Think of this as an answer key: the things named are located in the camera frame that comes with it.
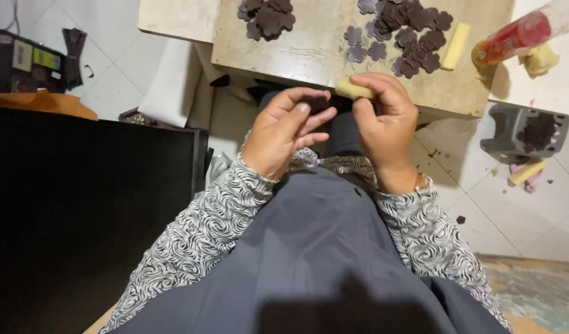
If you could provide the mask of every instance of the right hand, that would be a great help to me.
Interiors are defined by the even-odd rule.
[[[392,194],[412,193],[417,170],[410,162],[409,148],[416,129],[418,109],[398,79],[383,73],[353,75],[350,81],[377,94],[376,115],[367,99],[353,104],[353,115],[363,150],[369,158],[380,190]]]

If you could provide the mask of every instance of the hand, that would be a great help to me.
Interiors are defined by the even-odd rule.
[[[369,158],[382,191],[406,194],[414,191],[417,170],[408,150],[416,129],[418,110],[398,79],[383,73],[353,75],[350,81],[377,94],[373,105],[367,99],[353,104],[361,144]]]
[[[241,156],[259,175],[278,180],[286,171],[296,151],[328,140],[327,133],[310,133],[336,116],[336,108],[328,108],[309,117],[311,108],[303,97],[330,99],[327,91],[291,88],[276,95],[253,123],[251,135]]]

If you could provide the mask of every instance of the left hand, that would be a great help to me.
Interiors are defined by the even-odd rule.
[[[321,96],[329,100],[331,94],[299,87],[276,95],[253,123],[241,153],[245,163],[262,177],[279,180],[296,151],[328,140],[327,133],[310,132],[336,116],[336,108],[309,117],[310,106],[299,103],[304,97]]]

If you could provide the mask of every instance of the wrist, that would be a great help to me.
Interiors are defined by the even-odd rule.
[[[388,194],[409,194],[414,192],[418,170],[409,161],[393,166],[375,167],[379,189]]]

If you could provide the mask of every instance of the person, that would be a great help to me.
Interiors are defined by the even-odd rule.
[[[235,163],[144,253],[100,333],[502,333],[481,262],[408,148],[418,116],[382,73],[336,117],[266,97]],[[332,120],[332,136],[314,132]],[[308,146],[327,142],[325,158]]]

